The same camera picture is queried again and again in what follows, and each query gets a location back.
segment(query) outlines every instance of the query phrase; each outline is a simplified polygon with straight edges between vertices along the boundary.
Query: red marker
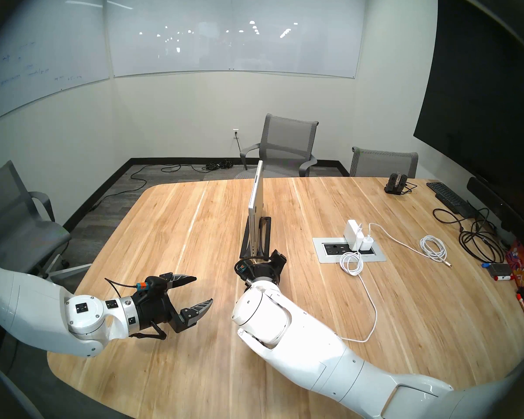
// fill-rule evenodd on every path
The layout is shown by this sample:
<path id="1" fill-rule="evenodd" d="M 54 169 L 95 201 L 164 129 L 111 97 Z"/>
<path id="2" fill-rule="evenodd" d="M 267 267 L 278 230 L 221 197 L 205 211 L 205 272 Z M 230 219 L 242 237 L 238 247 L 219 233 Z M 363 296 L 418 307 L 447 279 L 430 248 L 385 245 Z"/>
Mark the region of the red marker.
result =
<path id="1" fill-rule="evenodd" d="M 520 294 L 517 294 L 516 298 L 518 299 L 518 302 L 520 306 L 522 307 L 522 310 L 524 311 L 524 300 L 522 299 L 522 296 Z"/>
<path id="2" fill-rule="evenodd" d="M 514 275 L 509 275 L 509 276 L 493 276 L 493 279 L 494 280 L 511 280 L 511 279 L 515 279 L 516 276 Z"/>

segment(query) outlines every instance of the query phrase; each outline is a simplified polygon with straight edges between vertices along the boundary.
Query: conference table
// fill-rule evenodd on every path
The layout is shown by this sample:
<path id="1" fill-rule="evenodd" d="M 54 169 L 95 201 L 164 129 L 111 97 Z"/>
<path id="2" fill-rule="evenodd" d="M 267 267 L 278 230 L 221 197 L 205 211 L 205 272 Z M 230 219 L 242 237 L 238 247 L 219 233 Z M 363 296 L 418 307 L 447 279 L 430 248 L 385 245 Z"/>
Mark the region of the conference table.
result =
<path id="1" fill-rule="evenodd" d="M 377 306 L 377 328 L 349 348 L 391 373 L 427 374 L 456 390 L 503 378 L 524 358 L 524 314 L 514 282 L 494 282 L 458 244 L 458 224 L 432 216 L 442 207 L 427 180 L 412 193 L 383 190 L 387 179 L 266 178 L 264 214 L 272 217 L 270 252 L 287 257 L 280 289 L 339 336 L 364 339 L 374 310 L 361 282 L 339 264 L 320 264 L 313 237 L 342 237 L 348 219 L 382 225 L 419 248 L 441 239 L 452 267 L 373 238 L 387 261 L 361 273 Z M 198 279 L 169 291 L 177 310 L 213 297 L 198 324 L 164 341 L 112 341 L 97 357 L 48 353 L 52 372 L 108 407 L 135 418 L 358 417 L 296 386 L 258 357 L 231 321 L 245 284 L 238 261 L 253 180 L 162 184 L 146 190 L 101 250 L 76 294 L 101 299 L 115 292 L 105 277 L 135 284 L 172 271 Z M 134 290 L 122 288 L 121 295 Z"/>

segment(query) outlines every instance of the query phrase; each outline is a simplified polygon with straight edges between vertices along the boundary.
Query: black tv screen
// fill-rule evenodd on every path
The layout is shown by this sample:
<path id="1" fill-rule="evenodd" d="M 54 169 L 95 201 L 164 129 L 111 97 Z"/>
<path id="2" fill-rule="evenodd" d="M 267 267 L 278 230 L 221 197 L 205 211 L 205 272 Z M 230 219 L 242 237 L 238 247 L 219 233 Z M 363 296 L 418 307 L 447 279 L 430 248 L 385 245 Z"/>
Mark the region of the black tv screen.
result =
<path id="1" fill-rule="evenodd" d="M 484 181 L 524 219 L 524 45 L 465 0 L 439 0 L 414 136 Z"/>

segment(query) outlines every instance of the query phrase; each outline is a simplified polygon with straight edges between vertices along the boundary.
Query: baseboard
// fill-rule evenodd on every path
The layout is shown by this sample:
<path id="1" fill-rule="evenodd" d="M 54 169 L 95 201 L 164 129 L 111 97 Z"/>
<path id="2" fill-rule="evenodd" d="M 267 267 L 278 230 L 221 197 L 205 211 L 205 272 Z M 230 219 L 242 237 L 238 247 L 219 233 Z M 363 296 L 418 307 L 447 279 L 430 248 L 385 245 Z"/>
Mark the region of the baseboard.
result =
<path id="1" fill-rule="evenodd" d="M 130 160 L 126 161 L 123 166 L 121 166 L 119 169 L 117 169 L 112 176 L 110 176 L 108 179 L 105 180 L 105 182 L 99 186 L 99 188 L 93 192 L 93 194 L 85 200 L 85 202 L 78 208 L 75 213 L 70 216 L 70 218 L 64 223 L 63 227 L 71 232 L 74 228 L 76 228 L 76 225 L 79 224 L 79 222 L 84 218 L 84 216 L 89 212 L 89 209 L 93 207 L 93 204 L 95 204 L 100 197 L 107 191 L 109 188 L 115 184 L 115 182 L 124 175 L 126 171 L 132 166 L 133 164 L 130 162 Z"/>
<path id="2" fill-rule="evenodd" d="M 235 165 L 241 164 L 241 158 L 130 158 L 124 163 L 116 172 L 110 176 L 105 182 L 99 186 L 93 194 L 85 200 L 85 202 L 78 208 L 75 213 L 64 223 L 64 228 L 71 232 L 76 225 L 84 218 L 93 205 L 100 199 L 100 197 L 112 186 L 114 183 L 124 175 L 132 165 L 173 165 L 173 164 L 192 164 L 192 165 L 206 165 L 210 162 L 221 162 L 223 160 L 231 160 Z M 247 165 L 258 164 L 258 158 L 246 158 Z M 348 177 L 349 173 L 344 168 L 339 160 L 319 160 L 316 167 L 338 168 L 344 177 Z"/>

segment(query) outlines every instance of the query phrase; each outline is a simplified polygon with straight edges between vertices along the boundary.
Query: floor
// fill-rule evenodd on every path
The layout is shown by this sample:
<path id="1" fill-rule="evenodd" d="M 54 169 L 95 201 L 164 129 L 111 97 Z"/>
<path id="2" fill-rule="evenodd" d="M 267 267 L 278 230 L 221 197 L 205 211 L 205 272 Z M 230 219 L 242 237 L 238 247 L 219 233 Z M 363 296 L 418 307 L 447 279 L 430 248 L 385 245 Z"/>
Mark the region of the floor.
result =
<path id="1" fill-rule="evenodd" d="M 203 180 L 229 180 L 242 171 L 242 165 L 233 168 L 202 173 L 203 165 L 182 167 L 173 172 L 163 172 L 162 165 L 133 165 L 116 181 L 102 196 L 137 189 L 146 180 L 147 183 L 139 190 L 124 192 L 110 196 L 79 222 L 71 232 L 72 240 L 64 251 L 63 257 L 71 266 L 92 263 L 99 254 L 111 234 L 122 221 L 126 213 L 134 205 L 142 192 L 147 188 L 163 183 L 200 182 Z M 176 168 L 165 168 L 165 171 Z M 312 167 L 312 177 L 340 177 L 337 168 Z M 83 275 L 75 275 L 65 280 L 62 285 L 70 292 L 75 292 Z M 47 364 L 46 352 L 21 342 L 6 334 L 0 350 L 0 369 L 13 383 L 31 400 L 45 419 L 81 419 L 96 417 L 119 419 L 127 418 L 87 396 L 72 389 L 58 380 Z"/>

